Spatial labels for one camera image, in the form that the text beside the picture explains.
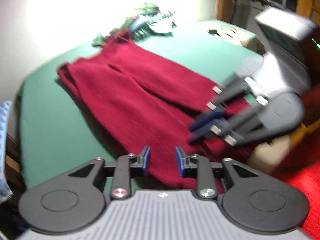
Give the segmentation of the cardboard box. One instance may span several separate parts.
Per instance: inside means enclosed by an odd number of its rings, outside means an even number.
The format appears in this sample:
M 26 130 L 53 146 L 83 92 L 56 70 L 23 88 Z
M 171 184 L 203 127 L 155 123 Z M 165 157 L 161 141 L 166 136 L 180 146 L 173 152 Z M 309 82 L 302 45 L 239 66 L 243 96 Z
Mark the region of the cardboard box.
M 247 165 L 258 171 L 271 174 L 308 132 L 308 128 L 301 124 L 290 135 L 278 137 L 269 144 L 258 145 L 249 156 Z

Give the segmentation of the blue white checkered towel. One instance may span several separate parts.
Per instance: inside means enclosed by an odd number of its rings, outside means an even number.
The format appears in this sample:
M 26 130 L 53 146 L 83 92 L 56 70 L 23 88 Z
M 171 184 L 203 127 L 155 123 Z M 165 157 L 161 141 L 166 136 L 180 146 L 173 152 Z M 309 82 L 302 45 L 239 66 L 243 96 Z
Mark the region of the blue white checkered towel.
M 0 200 L 1 204 L 12 196 L 12 191 L 5 178 L 5 147 L 7 139 L 7 126 L 10 116 L 11 101 L 1 102 L 0 106 Z

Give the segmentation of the dark red knit sweater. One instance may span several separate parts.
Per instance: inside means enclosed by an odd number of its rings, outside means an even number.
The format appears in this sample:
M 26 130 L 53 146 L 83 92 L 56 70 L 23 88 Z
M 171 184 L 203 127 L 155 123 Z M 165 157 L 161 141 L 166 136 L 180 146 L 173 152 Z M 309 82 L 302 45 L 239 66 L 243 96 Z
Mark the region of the dark red knit sweater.
M 213 96 L 212 80 L 140 48 L 128 31 L 110 38 L 101 52 L 57 70 L 73 98 L 127 153 L 151 148 L 151 181 L 193 189 L 193 179 L 178 174 L 175 148 L 211 161 L 245 163 L 254 145 L 231 147 L 221 139 L 188 144 L 188 126 Z

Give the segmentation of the green bed sheet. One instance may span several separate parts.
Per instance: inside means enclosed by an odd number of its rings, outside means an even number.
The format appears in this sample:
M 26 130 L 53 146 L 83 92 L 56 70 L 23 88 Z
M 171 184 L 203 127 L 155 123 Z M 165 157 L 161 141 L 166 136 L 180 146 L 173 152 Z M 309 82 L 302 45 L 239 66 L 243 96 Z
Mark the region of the green bed sheet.
M 135 44 L 212 80 L 214 86 L 239 69 L 247 59 L 257 57 L 247 48 L 212 35 L 150 37 Z M 76 48 L 67 58 L 52 61 L 24 81 L 20 143 L 22 174 L 27 188 L 95 157 L 115 161 L 121 155 L 129 154 L 73 98 L 57 74 L 64 64 L 81 57 L 93 57 L 101 50 L 94 50 L 92 46 Z M 151 181 L 149 173 L 142 186 L 172 188 Z

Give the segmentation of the pale patterned bed sheet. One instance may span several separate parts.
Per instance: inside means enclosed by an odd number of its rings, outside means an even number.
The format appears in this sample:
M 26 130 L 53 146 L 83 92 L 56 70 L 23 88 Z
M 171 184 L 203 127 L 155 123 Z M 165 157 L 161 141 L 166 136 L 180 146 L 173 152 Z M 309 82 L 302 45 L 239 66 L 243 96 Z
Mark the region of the pale patterned bed sheet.
M 177 22 L 177 29 L 190 34 L 209 34 L 209 29 L 216 29 L 221 37 L 217 35 L 213 36 L 243 47 L 246 47 L 250 42 L 257 39 L 257 35 L 253 32 L 220 20 Z

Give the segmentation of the green white striped garment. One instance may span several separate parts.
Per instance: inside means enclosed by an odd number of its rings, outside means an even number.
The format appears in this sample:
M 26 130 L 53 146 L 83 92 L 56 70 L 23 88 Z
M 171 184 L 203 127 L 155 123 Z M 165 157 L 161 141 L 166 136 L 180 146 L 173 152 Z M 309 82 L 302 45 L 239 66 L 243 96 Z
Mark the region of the green white striped garment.
M 127 29 L 132 40 L 136 42 L 150 36 L 172 36 L 175 27 L 176 23 L 171 15 L 159 12 L 138 15 Z

